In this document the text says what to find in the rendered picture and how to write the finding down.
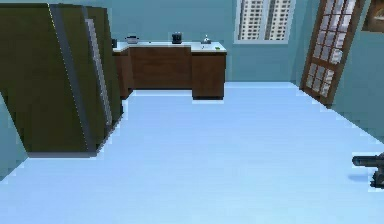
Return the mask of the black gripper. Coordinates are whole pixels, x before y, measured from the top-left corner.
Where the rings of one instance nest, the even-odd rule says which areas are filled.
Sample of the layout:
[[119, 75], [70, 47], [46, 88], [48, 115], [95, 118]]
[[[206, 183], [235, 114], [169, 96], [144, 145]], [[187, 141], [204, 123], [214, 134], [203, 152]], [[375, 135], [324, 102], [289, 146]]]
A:
[[373, 156], [354, 156], [352, 163], [355, 166], [376, 168], [370, 186], [384, 189], [384, 153]]

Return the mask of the brown glass paned door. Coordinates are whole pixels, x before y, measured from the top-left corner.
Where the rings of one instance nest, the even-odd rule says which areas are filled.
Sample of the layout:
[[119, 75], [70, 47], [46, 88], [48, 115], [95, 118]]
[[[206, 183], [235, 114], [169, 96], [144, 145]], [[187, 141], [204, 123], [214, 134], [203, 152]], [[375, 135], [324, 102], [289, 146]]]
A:
[[365, 0], [320, 0], [300, 89], [331, 108]]

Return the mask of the white shuttered window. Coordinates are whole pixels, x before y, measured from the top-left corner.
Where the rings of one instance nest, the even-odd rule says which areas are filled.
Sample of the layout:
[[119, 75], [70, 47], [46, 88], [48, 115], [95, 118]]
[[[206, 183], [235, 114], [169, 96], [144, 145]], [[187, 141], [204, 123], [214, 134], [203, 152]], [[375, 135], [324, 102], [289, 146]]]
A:
[[297, 0], [236, 0], [235, 44], [287, 44]]

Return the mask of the brown kitchen counter cabinet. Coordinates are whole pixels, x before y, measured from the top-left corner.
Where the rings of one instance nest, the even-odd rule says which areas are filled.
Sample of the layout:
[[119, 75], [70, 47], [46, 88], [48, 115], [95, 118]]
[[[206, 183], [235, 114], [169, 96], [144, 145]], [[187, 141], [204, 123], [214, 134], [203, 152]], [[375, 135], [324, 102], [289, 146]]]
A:
[[118, 42], [113, 57], [120, 97], [134, 90], [191, 90], [194, 100], [222, 100], [226, 56], [219, 42]]

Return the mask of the olive green fridge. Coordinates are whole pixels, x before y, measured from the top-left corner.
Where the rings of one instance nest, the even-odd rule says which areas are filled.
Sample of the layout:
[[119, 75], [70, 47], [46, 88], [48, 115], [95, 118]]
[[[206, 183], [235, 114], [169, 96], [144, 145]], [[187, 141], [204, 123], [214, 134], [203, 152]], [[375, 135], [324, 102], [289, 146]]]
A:
[[[110, 126], [85, 19], [96, 29]], [[0, 3], [0, 93], [28, 154], [96, 155], [123, 114], [106, 9]]]

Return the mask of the brown framed wall picture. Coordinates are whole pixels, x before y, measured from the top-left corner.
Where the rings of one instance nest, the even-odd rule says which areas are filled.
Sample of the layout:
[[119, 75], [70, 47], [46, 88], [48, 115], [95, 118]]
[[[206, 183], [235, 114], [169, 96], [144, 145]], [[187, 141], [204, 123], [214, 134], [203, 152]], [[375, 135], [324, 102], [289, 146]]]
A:
[[362, 30], [384, 33], [384, 0], [371, 0]]

